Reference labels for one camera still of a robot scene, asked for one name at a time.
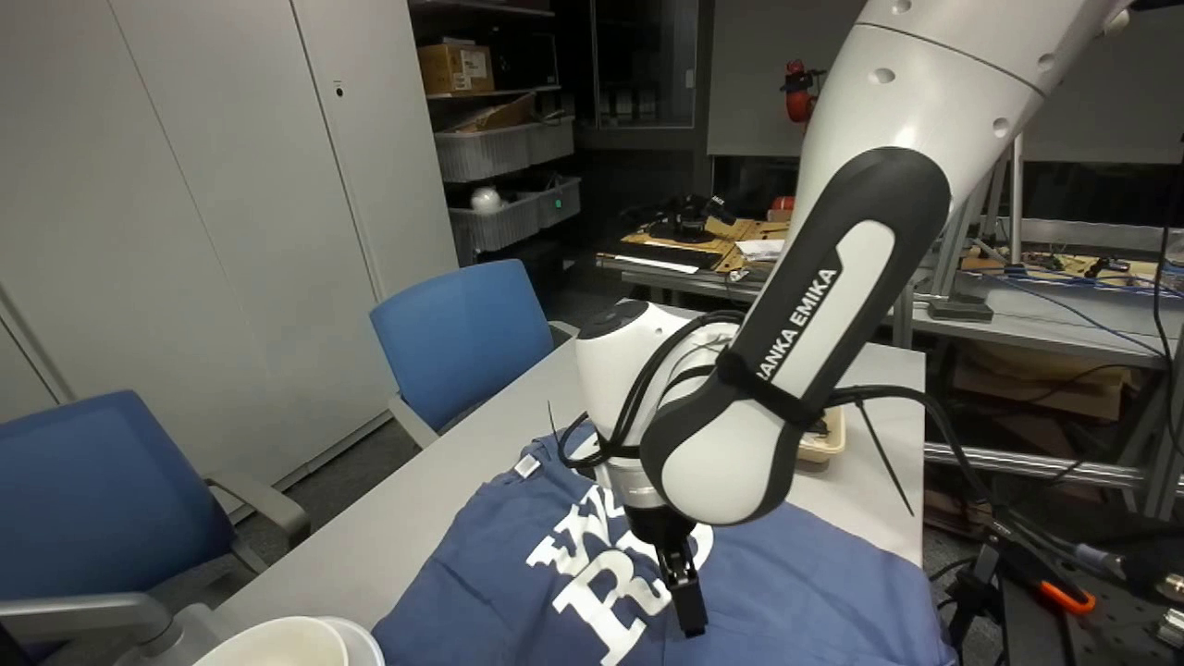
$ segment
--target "storage box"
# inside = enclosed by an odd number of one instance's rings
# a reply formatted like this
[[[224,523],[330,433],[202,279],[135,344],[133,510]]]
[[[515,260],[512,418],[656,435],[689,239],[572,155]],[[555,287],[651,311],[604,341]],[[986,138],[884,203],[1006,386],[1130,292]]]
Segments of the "storage box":
[[[1117,422],[1125,393],[1138,386],[1130,367],[1019,351],[1003,344],[973,344],[949,371],[949,388],[1006,401],[1019,408],[1042,408],[1099,422]]]
[[[489,48],[475,42],[441,42],[419,48],[419,70],[429,95],[491,92]]]
[[[572,118],[502,124],[481,132],[435,132],[444,182],[481,182],[551,164],[572,153]]]
[[[528,191],[494,216],[475,216],[471,207],[451,207],[455,237],[471,244],[475,256],[502,251],[563,217],[579,216],[579,179],[563,179],[544,191]]]

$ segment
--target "chair backrest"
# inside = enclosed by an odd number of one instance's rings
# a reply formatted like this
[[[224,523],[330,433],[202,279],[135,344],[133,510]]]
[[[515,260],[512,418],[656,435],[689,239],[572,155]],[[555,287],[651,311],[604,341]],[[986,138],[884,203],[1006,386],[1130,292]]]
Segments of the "chair backrest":
[[[551,351],[519,260],[419,282],[370,311],[401,401],[435,433]]]
[[[232,530],[135,393],[0,427],[0,600],[149,593]]]

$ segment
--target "gray cabinet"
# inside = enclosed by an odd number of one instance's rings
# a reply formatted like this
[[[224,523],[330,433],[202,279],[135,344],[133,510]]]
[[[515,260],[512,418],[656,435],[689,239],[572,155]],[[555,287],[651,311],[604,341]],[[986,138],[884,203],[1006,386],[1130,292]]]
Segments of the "gray cabinet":
[[[441,184],[408,179],[435,164],[408,8],[339,12],[0,2],[0,285],[76,394],[135,388],[198,468],[277,480],[380,415],[367,316],[455,267]],[[404,42],[339,53],[354,22]],[[362,82],[337,122],[318,65]],[[408,124],[359,147],[393,100]]]

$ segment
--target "blue shirt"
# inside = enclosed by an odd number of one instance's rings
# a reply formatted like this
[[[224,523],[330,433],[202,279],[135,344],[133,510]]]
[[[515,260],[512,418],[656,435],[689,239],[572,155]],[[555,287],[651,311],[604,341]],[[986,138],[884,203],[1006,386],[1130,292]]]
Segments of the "blue shirt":
[[[544,435],[460,510],[372,635],[401,666],[956,662],[917,566],[790,502],[748,524],[699,524],[693,539],[703,635],[676,628],[626,510]]]

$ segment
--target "black cable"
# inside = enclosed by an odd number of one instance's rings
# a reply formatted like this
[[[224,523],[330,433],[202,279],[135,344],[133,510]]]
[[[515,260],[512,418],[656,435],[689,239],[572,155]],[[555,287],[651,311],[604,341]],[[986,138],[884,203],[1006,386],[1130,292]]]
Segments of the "black cable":
[[[1089,464],[1089,459],[1078,455],[1078,459],[1069,459],[1069,465],[1063,465],[1057,472],[1051,472],[1041,489],[1012,491],[1012,496],[1006,496],[1003,502],[1022,502],[1022,498],[1048,496],[1048,491],[1054,491],[1069,472],[1078,472],[1083,464]]]
[[[1093,536],[1093,545],[1112,549],[1112,545],[1147,545],[1147,539],[1181,539],[1181,536],[1184,536],[1184,524],[1147,524],[1147,530],[1101,533],[1101,536]]]
[[[941,402],[917,388],[904,388],[904,386],[851,386],[851,388],[835,388],[830,394],[830,402],[853,402],[853,401],[912,401],[921,402],[924,418],[936,427],[936,433],[949,443],[956,464],[970,485],[973,498],[986,498],[986,485],[982,480],[982,472],[970,465],[967,450],[962,450],[962,435],[956,433],[956,427],[943,418]]]
[[[583,455],[583,459],[572,459],[572,455],[566,450],[571,433],[577,433],[577,427],[583,427],[583,422],[587,422],[587,411],[577,415],[563,433],[555,433],[555,418],[551,418],[551,435],[555,435],[555,449],[559,449],[563,465],[591,468],[591,465],[604,465],[604,464],[608,464],[608,450],[604,450],[604,449],[594,449],[594,450]]]
[[[1101,371],[1117,371],[1117,367],[1121,367],[1121,364],[1101,364],[1101,367],[1089,367],[1089,371],[1069,375],[1069,376],[1057,376],[1057,380],[1042,380],[1042,393],[1025,394],[1025,402],[1042,402],[1042,401],[1051,401],[1051,394],[1057,394],[1057,393],[1069,393],[1078,380],[1094,376],[1094,375],[1101,375]]]
[[[703,349],[726,349],[726,341],[703,341],[703,344],[689,349],[684,356],[676,356],[676,360],[670,364],[670,375],[672,375],[672,376],[670,376],[666,388],[660,393],[660,402],[666,402],[666,394],[670,394],[682,380],[715,375],[715,364],[682,371],[682,364],[689,364],[689,356],[694,356],[694,351],[703,351]]]
[[[27,666],[32,662],[21,642],[0,625],[0,662],[2,666]]]
[[[1149,349],[1149,344],[1142,344],[1138,337],[1130,337],[1130,332],[1121,332],[1121,328],[1112,328],[1112,324],[1101,324],[1099,317],[1083,316],[1081,308],[1072,308],[1072,304],[1064,304],[1064,301],[1054,301],[1054,297],[1048,297],[1048,292],[1027,292],[1027,297],[1048,301],[1048,304],[1054,304],[1054,308],[1063,308],[1063,311],[1078,316],[1081,322],[1089,322],[1089,324],[1094,324],[1094,328],[1101,328],[1101,332],[1110,332],[1110,337],[1121,337],[1121,341],[1130,341],[1130,344],[1137,344],[1137,349],[1149,351],[1154,360],[1162,360],[1162,351],[1158,351],[1158,349]]]
[[[946,563],[946,566],[931,568],[930,581],[941,581],[941,578],[946,578],[949,568],[970,566],[970,563],[973,563],[973,555],[970,555],[970,559],[956,559],[956,563]]]
[[[672,332],[651,351],[651,360],[637,371],[637,376],[633,376],[633,386],[630,386],[630,393],[626,393],[626,401],[621,401],[615,433],[604,441],[608,455],[618,455],[618,450],[621,450],[621,443],[626,443],[626,435],[630,435],[630,429],[633,429],[633,418],[637,418],[637,411],[639,411],[639,402],[645,402],[645,393],[651,388],[651,380],[656,380],[660,367],[666,364],[666,356],[670,356],[682,341],[689,341],[694,328],[715,324],[715,322],[740,322],[740,317],[742,317],[740,311],[705,311],[705,316],[684,322],[682,328],[672,328]]]
[[[1003,519],[1006,519],[1006,524],[1009,524],[1019,536],[1025,536],[1027,545],[1035,545],[1035,549],[1042,549],[1042,550],[1054,550],[1054,555],[1063,555],[1063,559],[1072,555],[1072,545],[1069,545],[1069,539],[1063,539],[1057,533],[1035,524],[1027,515],[1022,515],[1022,510],[1012,510],[1012,505],[1003,502]]]
[[[890,459],[888,459],[888,449],[884,449],[872,418],[864,415],[864,401],[853,401],[853,408],[857,408],[857,415],[862,415],[864,433],[872,435],[872,443],[877,443],[877,450],[880,450],[880,464],[884,464],[884,468],[888,468],[888,476],[890,476],[890,485],[896,485],[899,502],[904,502],[911,515],[917,515],[912,502],[911,502],[911,491],[904,491],[904,480],[899,480]]]
[[[1173,217],[1181,216],[1181,191],[1184,191],[1184,169],[1178,174],[1169,211],[1162,216],[1162,227],[1158,227],[1158,261],[1154,261],[1154,287],[1149,287],[1149,322],[1154,322],[1154,332],[1158,332],[1158,344],[1162,344],[1162,360],[1167,360],[1167,422],[1169,422],[1173,449],[1181,449],[1181,427],[1178,427],[1173,344],[1169,344],[1169,332],[1162,324],[1162,271],[1169,261],[1169,237],[1173,237]]]

